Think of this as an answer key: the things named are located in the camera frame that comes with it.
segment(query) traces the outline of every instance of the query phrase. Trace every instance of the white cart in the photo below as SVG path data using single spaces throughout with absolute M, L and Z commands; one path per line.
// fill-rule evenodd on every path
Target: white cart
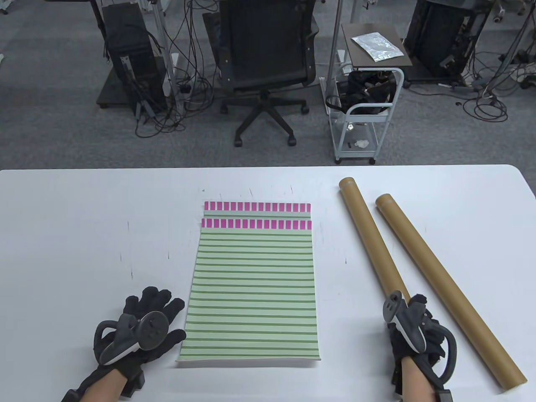
M 340 65 L 341 75 L 344 68 L 350 63 Z M 392 72 L 397 80 L 397 89 L 391 103 L 358 103 L 348 109 L 346 113 L 335 109 L 329 109 L 329 120 L 333 149 L 335 150 L 335 163 L 341 163 L 341 158 L 370 158 L 369 163 L 374 165 L 382 149 L 383 140 L 387 134 L 389 123 L 398 101 L 398 95 L 404 83 L 404 73 L 396 67 L 367 67 L 359 68 L 359 71 L 385 71 Z M 333 90 L 335 97 L 332 101 L 340 106 L 339 94 L 337 93 L 337 76 L 334 77 Z M 355 114 L 357 109 L 362 108 L 386 108 L 376 115 Z M 375 123 L 383 124 L 382 132 L 378 137 Z

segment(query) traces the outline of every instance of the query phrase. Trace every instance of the computer tower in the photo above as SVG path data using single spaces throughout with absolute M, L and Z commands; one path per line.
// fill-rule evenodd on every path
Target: computer tower
M 128 104 L 136 113 L 145 100 L 155 113 L 167 109 L 163 77 L 157 68 L 151 39 L 137 3 L 119 3 L 102 8 L 106 50 L 123 84 Z
M 418 0 L 404 41 L 414 64 L 408 80 L 460 81 L 492 7 L 491 0 Z

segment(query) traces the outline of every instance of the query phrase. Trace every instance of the brown cardboard tube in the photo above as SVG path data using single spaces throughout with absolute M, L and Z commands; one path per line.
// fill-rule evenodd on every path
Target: brown cardboard tube
M 385 295 L 389 296 L 394 291 L 401 291 L 404 298 L 409 300 L 410 294 L 383 242 L 358 185 L 355 184 L 355 180 L 352 177 L 344 178 L 339 182 L 339 188 Z
M 509 390 L 526 383 L 521 370 L 391 195 L 379 196 L 376 205 L 502 388 Z

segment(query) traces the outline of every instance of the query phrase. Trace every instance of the black glove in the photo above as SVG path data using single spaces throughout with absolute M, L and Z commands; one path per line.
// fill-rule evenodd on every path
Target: black glove
M 151 311 L 161 311 L 171 324 L 177 314 L 184 308 L 184 301 L 176 298 L 168 304 L 169 300 L 171 300 L 171 292 L 169 290 L 158 291 L 154 286 L 150 286 L 143 290 L 141 300 L 138 300 L 137 296 L 127 297 L 123 313 L 131 314 L 137 319 L 141 319 Z M 99 361 L 102 351 L 113 342 L 114 336 L 115 331 L 110 332 L 94 346 L 93 352 L 95 353 L 97 361 Z M 67 392 L 62 402 L 80 400 L 91 385 L 105 377 L 114 369 L 117 369 L 127 379 L 127 384 L 122 395 L 131 396 L 135 389 L 139 389 L 141 388 L 141 385 L 143 385 L 144 380 L 140 381 L 140 378 L 143 378 L 142 364 L 158 359 L 184 339 L 186 339 L 186 332 L 184 332 L 184 330 L 175 330 L 167 334 L 164 341 L 153 350 L 143 351 L 140 349 L 126 355 L 113 364 L 107 366 L 100 364 L 96 370 L 81 383 L 78 390 L 70 390 Z
M 416 294 L 410 299 L 408 306 L 416 302 L 426 304 L 427 300 L 426 297 L 424 297 L 423 295 Z M 432 318 L 432 314 L 428 310 L 426 310 L 426 314 L 428 315 L 428 317 L 431 318 L 434 323 L 439 323 L 438 320 Z M 394 373 L 392 383 L 393 385 L 395 385 L 395 392 L 397 394 L 402 395 L 401 361 L 403 358 L 416 356 L 417 352 L 411 349 L 411 346 L 408 345 L 408 343 L 404 339 L 404 336 L 399 330 L 397 330 L 396 325 L 394 323 L 388 324 L 387 327 L 389 329 L 389 337 L 391 339 L 391 346 L 393 348 L 394 356 Z M 445 351 L 441 347 L 441 343 L 445 339 L 445 336 L 436 331 L 426 330 L 423 331 L 423 335 L 426 339 L 426 351 L 424 352 L 424 354 L 427 355 L 428 362 L 430 363 L 430 366 L 433 367 L 439 361 L 440 358 L 445 357 Z

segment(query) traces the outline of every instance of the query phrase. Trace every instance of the floor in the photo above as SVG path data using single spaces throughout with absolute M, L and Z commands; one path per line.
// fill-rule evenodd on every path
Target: floor
M 167 11 L 170 32 L 176 32 L 182 20 L 182 4 L 182 0 L 172 0 Z M 362 14 L 361 21 L 394 23 L 403 36 L 414 4 L 414 0 L 380 0 Z M 346 19 L 349 8 L 350 2 L 346 1 Z M 287 147 L 285 134 L 267 116 L 259 118 L 244 134 L 242 148 L 234 148 L 234 130 L 247 111 L 232 108 L 229 115 L 222 116 L 217 105 L 188 120 L 184 131 L 139 139 L 134 136 L 132 112 L 101 110 L 95 104 L 110 65 L 102 58 L 102 37 L 89 4 L 17 0 L 9 11 L 7 16 L 0 15 L 0 53 L 5 56 L 0 65 L 0 169 L 333 164 L 318 86 L 289 93 L 307 99 L 308 115 L 301 115 L 299 108 L 281 110 L 295 130 L 298 145 L 294 148 Z M 327 70 L 334 14 L 334 0 L 317 3 L 318 75 Z M 479 50 L 508 49 L 516 25 L 520 26 L 515 15 L 508 17 L 501 27 L 490 25 L 486 29 Z M 153 29 L 152 16 L 146 16 L 146 20 Z M 197 12 L 196 26 L 207 67 L 212 64 L 213 68 L 201 12 Z M 177 43 L 186 46 L 182 33 Z M 495 56 L 486 56 L 498 65 Z M 441 92 L 438 87 L 414 88 Z M 532 88 L 503 99 L 509 119 L 492 124 L 467 116 L 456 99 L 403 91 L 378 164 L 508 163 L 521 170 L 534 191 L 535 98 L 536 89 Z

